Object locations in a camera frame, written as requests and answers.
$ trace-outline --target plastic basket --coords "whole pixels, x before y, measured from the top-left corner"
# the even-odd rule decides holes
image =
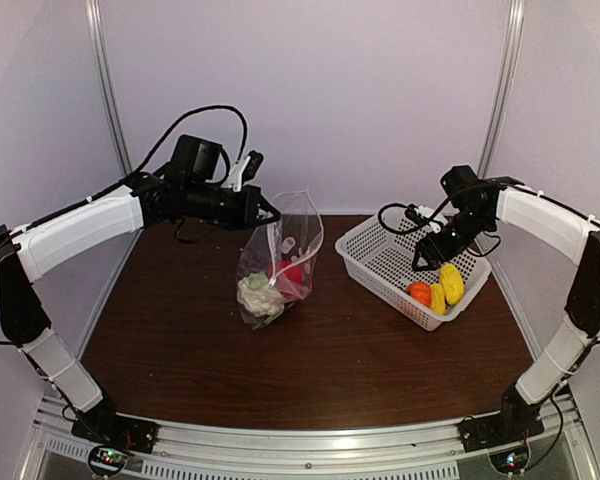
[[[399,209],[387,211],[383,219],[394,229],[415,226]],[[437,217],[437,220],[446,223],[443,217]],[[351,278],[428,331],[454,320],[475,298],[491,273],[487,260],[464,252],[451,262],[460,271],[465,284],[465,295],[460,302],[447,308],[445,315],[438,315],[415,301],[405,291],[409,284],[439,281],[439,270],[414,272],[411,268],[416,242],[430,231],[427,226],[410,235],[394,235],[382,228],[374,216],[336,242],[336,251],[344,258]]]

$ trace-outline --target clear plastic bag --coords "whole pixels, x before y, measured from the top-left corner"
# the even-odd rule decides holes
[[[309,296],[324,238],[322,219],[307,191],[278,194],[272,203],[280,220],[256,228],[236,270],[240,314],[254,329]]]

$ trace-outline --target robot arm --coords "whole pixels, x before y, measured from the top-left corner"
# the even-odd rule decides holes
[[[440,231],[416,246],[414,269],[437,269],[461,253],[483,231],[495,231],[496,220],[519,227],[564,254],[578,271],[558,332],[541,356],[502,397],[501,412],[490,423],[494,435],[476,442],[478,426],[463,422],[465,449],[492,447],[541,433],[537,412],[566,384],[600,334],[600,222],[521,187],[511,178],[481,180],[468,166],[454,167],[442,186],[460,211]]]
[[[111,398],[52,329],[32,284],[106,240],[164,220],[194,217],[229,230],[277,221],[279,212],[260,189],[246,185],[262,155],[249,153],[230,168],[224,183],[208,183],[221,154],[220,145],[183,135],[159,176],[140,173],[108,195],[43,223],[12,231],[0,226],[2,331],[74,409],[80,420],[74,435],[115,443],[128,433],[133,449],[151,451],[156,427],[116,415]]]

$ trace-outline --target table surface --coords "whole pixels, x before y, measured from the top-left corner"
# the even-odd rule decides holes
[[[335,241],[365,219],[324,217],[314,291],[269,327],[244,325],[235,267],[251,232],[197,221],[145,231],[84,355],[123,413],[236,428],[393,426],[499,409],[531,364],[490,278],[426,332],[349,279]]]

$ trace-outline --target white backdrop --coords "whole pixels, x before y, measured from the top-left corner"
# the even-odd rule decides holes
[[[0,224],[29,222],[118,177],[93,62],[84,0],[0,0]],[[74,351],[129,242],[116,240],[36,284]],[[15,478],[41,393],[22,355],[0,347],[0,480]]]
[[[518,71],[492,175],[511,175],[600,218],[600,1],[527,2]],[[544,347],[575,267],[518,230],[495,258]],[[570,382],[600,461],[600,347]]]
[[[255,183],[269,194],[310,187],[323,212],[361,213],[437,203],[450,166],[477,166],[508,10],[488,0],[138,0],[103,2],[102,19],[132,163],[185,110],[229,103],[265,155]],[[236,153],[230,114],[183,131]]]

